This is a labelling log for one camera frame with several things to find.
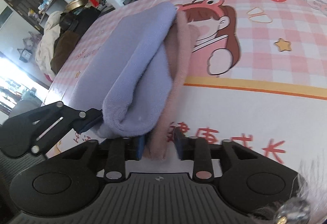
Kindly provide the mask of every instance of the bed sheet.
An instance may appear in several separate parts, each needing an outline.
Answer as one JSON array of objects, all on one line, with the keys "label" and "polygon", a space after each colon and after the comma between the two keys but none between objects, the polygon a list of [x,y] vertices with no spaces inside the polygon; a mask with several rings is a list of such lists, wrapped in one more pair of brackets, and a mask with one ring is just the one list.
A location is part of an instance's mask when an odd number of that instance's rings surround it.
[{"label": "bed sheet", "polygon": [[[201,36],[171,129],[220,143],[230,138],[298,170],[323,159],[327,143],[327,0],[140,0],[99,18],[55,78],[46,104],[69,105],[81,74],[125,16],[170,1]],[[99,72],[105,77],[107,72]],[[89,139],[69,132],[48,153]],[[214,161],[215,174],[220,173]],[[127,162],[127,171],[192,171],[173,143],[163,161]]]}]

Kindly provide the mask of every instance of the metal screw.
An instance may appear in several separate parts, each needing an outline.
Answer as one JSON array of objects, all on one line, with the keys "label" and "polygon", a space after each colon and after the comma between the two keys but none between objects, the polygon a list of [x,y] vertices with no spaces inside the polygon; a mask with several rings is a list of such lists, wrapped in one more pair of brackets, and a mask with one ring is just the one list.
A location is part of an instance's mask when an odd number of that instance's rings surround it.
[{"label": "metal screw", "polygon": [[31,151],[32,151],[32,153],[36,154],[36,153],[38,153],[40,151],[40,148],[39,148],[39,146],[33,146],[31,148]]},{"label": "metal screw", "polygon": [[81,111],[80,114],[79,114],[79,116],[81,118],[85,118],[86,117],[86,113],[84,111]]},{"label": "metal screw", "polygon": [[209,171],[198,171],[195,176],[197,176],[197,178],[205,180],[205,179],[210,179],[212,177],[212,174]]},{"label": "metal screw", "polygon": [[63,106],[63,102],[62,101],[58,101],[57,104],[56,104],[56,106],[58,108],[61,108]]},{"label": "metal screw", "polygon": [[161,176],[157,176],[156,178],[155,178],[155,180],[157,180],[157,181],[162,181],[164,179],[164,177],[161,177]]},{"label": "metal screw", "polygon": [[112,179],[112,180],[117,180],[117,179],[121,178],[122,176],[123,175],[119,171],[111,171],[106,174],[106,177],[108,179]]}]

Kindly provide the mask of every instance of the lavender cloth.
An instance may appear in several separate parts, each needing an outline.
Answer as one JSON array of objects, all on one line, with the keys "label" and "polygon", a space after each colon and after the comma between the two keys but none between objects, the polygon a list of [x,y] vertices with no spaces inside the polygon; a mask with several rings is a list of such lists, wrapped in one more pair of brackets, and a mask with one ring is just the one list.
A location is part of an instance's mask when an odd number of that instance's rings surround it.
[{"label": "lavender cloth", "polygon": [[123,18],[80,75],[69,106],[103,110],[98,136],[138,136],[151,131],[172,87],[163,41],[175,6],[160,3]]}]

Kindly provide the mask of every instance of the robotic arm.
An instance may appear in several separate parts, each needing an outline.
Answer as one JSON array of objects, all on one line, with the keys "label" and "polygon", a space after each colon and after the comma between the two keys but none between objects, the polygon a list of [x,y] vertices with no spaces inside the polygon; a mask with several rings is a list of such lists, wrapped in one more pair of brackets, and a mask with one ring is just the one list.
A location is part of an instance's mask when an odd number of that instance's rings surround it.
[{"label": "robotic arm", "polygon": [[[59,101],[7,120],[1,151],[14,159],[45,154],[72,128],[81,133],[101,120],[100,110],[78,111]],[[141,159],[145,136],[89,140],[12,180],[10,196],[21,212],[10,223],[253,224],[249,214],[297,194],[296,171],[246,147],[186,138],[178,128],[173,136],[179,158],[194,161],[192,176],[127,176],[125,162]],[[220,160],[221,177],[214,177],[212,159]]]}]

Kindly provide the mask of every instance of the pink towel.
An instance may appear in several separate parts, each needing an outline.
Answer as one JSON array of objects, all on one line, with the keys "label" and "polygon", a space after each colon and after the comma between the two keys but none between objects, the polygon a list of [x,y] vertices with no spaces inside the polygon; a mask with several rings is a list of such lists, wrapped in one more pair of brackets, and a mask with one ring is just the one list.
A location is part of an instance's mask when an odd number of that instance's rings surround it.
[{"label": "pink towel", "polygon": [[165,157],[169,125],[174,121],[179,93],[187,76],[192,49],[199,35],[198,28],[187,23],[186,14],[177,12],[176,21],[164,40],[169,71],[174,82],[163,112],[151,132],[144,151],[145,157],[159,160]]}]

